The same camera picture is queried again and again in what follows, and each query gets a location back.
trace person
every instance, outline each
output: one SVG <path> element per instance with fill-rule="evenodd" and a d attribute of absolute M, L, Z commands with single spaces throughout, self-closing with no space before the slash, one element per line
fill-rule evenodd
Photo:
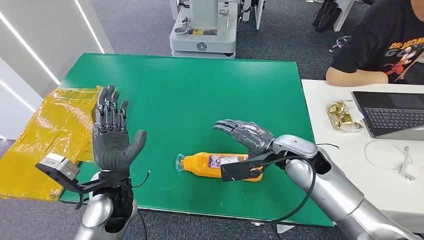
<path fill-rule="evenodd" d="M 406 83 L 424 57 L 424 0 L 377 0 L 326 73 L 330 85 Z M 424 84 L 424 77 L 419 79 Z"/>

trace orange bottle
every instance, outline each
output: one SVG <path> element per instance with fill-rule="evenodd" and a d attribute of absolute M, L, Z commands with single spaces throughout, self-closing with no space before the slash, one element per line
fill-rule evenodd
<path fill-rule="evenodd" d="M 248 158 L 248 155 L 207 152 L 199 152 L 191 156 L 178 154 L 175 160 L 175 169 L 177 172 L 189 171 L 201 177 L 221 178 L 221 159 L 227 157 L 237 157 L 238 161 L 244 161 Z M 261 179 L 262 174 L 257 178 L 248 178 L 244 180 L 258 182 Z"/>

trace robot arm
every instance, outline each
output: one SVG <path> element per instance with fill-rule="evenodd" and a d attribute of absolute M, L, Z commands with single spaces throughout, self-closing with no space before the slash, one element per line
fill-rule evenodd
<path fill-rule="evenodd" d="M 89 194 L 75 240 L 121 240 L 137 214 L 130 165 L 146 143 L 146 131 L 137 131 L 130 144 L 126 113 L 128 101 L 124 100 L 118 109 L 118 97 L 119 92 L 113 85 L 103 88 L 93 110 L 93 156 L 100 172 L 91 181 L 79 183 L 75 179 L 79 168 L 64 156 L 54 153 L 47 154 L 35 165 L 67 190 L 79 193 L 77 209 L 84 201 L 83 194 Z"/>
<path fill-rule="evenodd" d="M 315 144 L 293 135 L 270 140 L 272 134 L 253 122 L 227 119 L 216 122 L 213 128 L 233 136 L 247 146 L 249 153 L 258 154 L 246 161 L 222 164 L 223 181 L 255 178 L 270 164 L 276 164 L 296 185 L 310 192 L 310 198 L 350 239 L 420 240 L 367 201 Z"/>

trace yellow plastic sheet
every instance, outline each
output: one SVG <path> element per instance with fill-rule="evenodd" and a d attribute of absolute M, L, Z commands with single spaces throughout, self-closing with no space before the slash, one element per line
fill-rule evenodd
<path fill-rule="evenodd" d="M 38 107 L 0 159 L 0 197 L 57 200 L 63 190 L 35 167 L 47 153 L 89 162 L 92 110 L 100 88 L 57 88 Z"/>

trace green table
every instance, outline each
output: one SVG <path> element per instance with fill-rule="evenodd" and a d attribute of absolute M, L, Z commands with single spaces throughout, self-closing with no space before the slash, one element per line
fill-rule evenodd
<path fill-rule="evenodd" d="M 212 130 L 222 119 L 254 121 L 279 136 L 314 141 L 295 62 L 84 54 L 61 88 L 114 84 L 129 101 L 130 138 L 147 131 L 147 143 L 130 168 L 142 209 L 250 220 L 274 220 L 293 210 L 305 193 L 276 166 L 259 182 L 222 182 L 176 172 L 175 158 L 198 152 L 247 153 L 229 135 Z M 99 169 L 82 163 L 77 178 L 89 181 Z M 65 190 L 63 202 L 78 201 Z M 289 222 L 332 226 L 309 200 Z"/>

